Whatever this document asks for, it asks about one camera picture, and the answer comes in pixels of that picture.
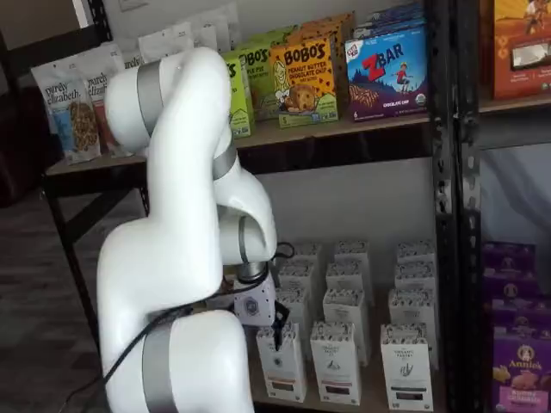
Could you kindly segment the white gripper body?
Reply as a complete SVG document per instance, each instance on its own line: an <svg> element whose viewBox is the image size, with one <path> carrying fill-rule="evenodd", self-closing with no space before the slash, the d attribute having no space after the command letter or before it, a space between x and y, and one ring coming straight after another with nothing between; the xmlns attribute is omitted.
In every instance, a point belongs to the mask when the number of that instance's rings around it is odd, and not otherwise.
<svg viewBox="0 0 551 413"><path fill-rule="evenodd" d="M243 326L269 327L276 318L276 287L271 274L255 288L233 296L233 311Z"/></svg>

